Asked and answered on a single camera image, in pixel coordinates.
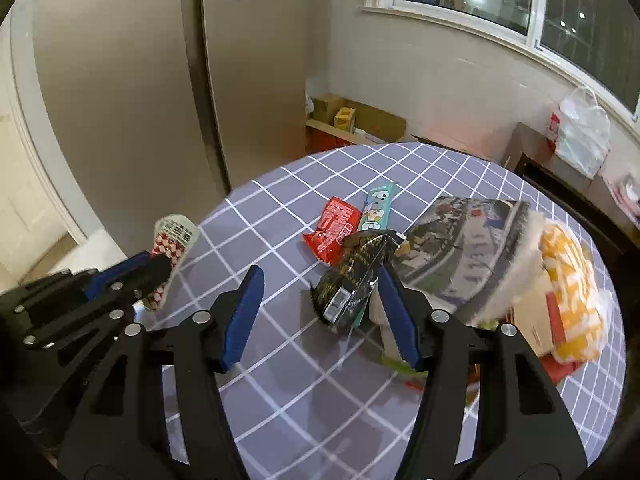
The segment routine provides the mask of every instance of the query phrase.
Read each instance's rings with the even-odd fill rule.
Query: white window frame
[[[447,27],[464,30],[476,36],[481,36],[495,43],[518,51],[542,65],[553,70],[576,86],[588,86],[596,93],[600,105],[616,118],[626,129],[640,137],[638,121],[640,118],[640,92],[634,111],[616,97],[606,86],[596,78],[585,72],[576,64],[559,56],[542,45],[542,30],[545,23],[546,0],[532,0],[529,27],[524,36],[498,23],[484,20],[478,16],[466,14],[446,7],[431,6],[405,0],[365,0],[362,10],[384,12],[399,16],[417,18],[427,22],[439,23]]]

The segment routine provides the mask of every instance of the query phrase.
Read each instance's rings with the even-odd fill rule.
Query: black plastic wrapper
[[[344,239],[344,253],[311,289],[314,309],[320,321],[333,332],[351,329],[358,314],[367,306],[378,280],[378,269],[404,241],[391,230],[358,231]]]

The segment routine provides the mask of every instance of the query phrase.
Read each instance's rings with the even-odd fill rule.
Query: blue gripper pad
[[[128,272],[131,272],[133,269],[140,267],[150,257],[151,254],[143,251],[142,253],[130,257],[128,260],[124,260],[123,262],[120,262],[113,267],[109,267],[103,272],[99,272],[84,288],[85,296],[90,301],[94,300],[106,290],[108,285],[116,282],[118,278],[124,276]]]
[[[264,297],[264,272],[251,266],[238,288],[238,304],[225,331],[225,345],[220,365],[229,370],[242,357],[251,328]]]
[[[398,287],[385,267],[380,267],[378,273],[378,292],[400,355],[415,370],[421,359],[417,329]]]

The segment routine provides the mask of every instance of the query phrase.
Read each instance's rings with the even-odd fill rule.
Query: round table
[[[264,301],[241,361],[218,386],[252,479],[393,478],[420,393],[378,364],[377,327],[339,339],[317,319],[309,286],[324,273],[302,239],[331,196],[362,208],[365,190],[398,183],[388,227],[404,232],[440,195],[526,200],[567,223],[590,246],[599,287],[612,283],[591,237],[562,208],[515,174],[462,153],[420,143],[349,146],[307,156],[235,190],[200,225],[156,326],[208,309],[237,288],[250,264],[262,267]],[[620,403],[625,337],[616,300],[604,352],[558,385],[591,463]],[[164,371],[174,458],[186,462],[173,369]],[[478,402],[465,411],[458,460],[472,454]]]

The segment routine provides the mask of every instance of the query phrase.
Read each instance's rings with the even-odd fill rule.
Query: teal snack package
[[[395,186],[394,182],[390,182],[384,186],[376,186],[369,189],[358,231],[386,229]]]

